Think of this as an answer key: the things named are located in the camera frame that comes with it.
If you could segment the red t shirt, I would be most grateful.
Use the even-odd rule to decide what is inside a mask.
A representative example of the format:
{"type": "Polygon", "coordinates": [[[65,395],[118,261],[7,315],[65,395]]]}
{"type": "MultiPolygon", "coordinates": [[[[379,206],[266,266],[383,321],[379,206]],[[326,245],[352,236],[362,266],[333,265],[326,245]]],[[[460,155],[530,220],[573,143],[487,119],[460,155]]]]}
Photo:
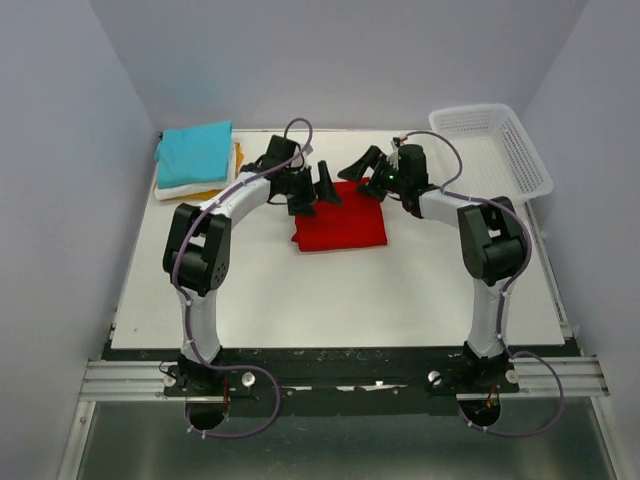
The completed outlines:
{"type": "Polygon", "coordinates": [[[357,184],[334,184],[341,205],[318,202],[316,215],[296,216],[291,241],[300,252],[317,253],[387,245],[381,202],[357,191],[357,184]]]}

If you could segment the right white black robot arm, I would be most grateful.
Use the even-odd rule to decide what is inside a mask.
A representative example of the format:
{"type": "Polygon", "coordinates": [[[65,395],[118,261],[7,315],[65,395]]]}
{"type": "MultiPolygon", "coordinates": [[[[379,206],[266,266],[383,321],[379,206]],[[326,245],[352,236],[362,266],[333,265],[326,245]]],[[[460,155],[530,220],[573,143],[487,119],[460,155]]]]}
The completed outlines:
{"type": "Polygon", "coordinates": [[[473,359],[461,365],[460,379],[471,391],[485,390],[497,375],[490,361],[507,356],[504,326],[511,293],[532,255],[530,234],[511,200],[464,196],[431,183],[427,156],[416,144],[401,145],[390,155],[371,146],[338,177],[379,201],[395,194],[414,217],[457,229],[474,287],[471,329],[464,344],[473,359]]]}

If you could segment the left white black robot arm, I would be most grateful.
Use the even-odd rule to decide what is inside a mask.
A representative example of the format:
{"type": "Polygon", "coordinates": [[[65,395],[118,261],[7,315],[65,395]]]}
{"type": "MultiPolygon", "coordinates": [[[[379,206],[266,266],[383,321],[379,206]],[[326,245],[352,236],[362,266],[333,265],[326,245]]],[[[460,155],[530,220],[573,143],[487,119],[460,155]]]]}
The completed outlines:
{"type": "Polygon", "coordinates": [[[296,166],[306,145],[274,135],[258,160],[241,167],[221,193],[199,206],[180,204],[174,211],[162,260],[176,290],[183,317],[181,355],[194,364],[187,382],[201,395],[214,393],[222,380],[212,364],[222,346],[216,325],[218,290],[230,269],[232,230],[273,197],[286,198],[292,216],[313,216],[318,202],[341,203],[327,162],[296,166]]]}

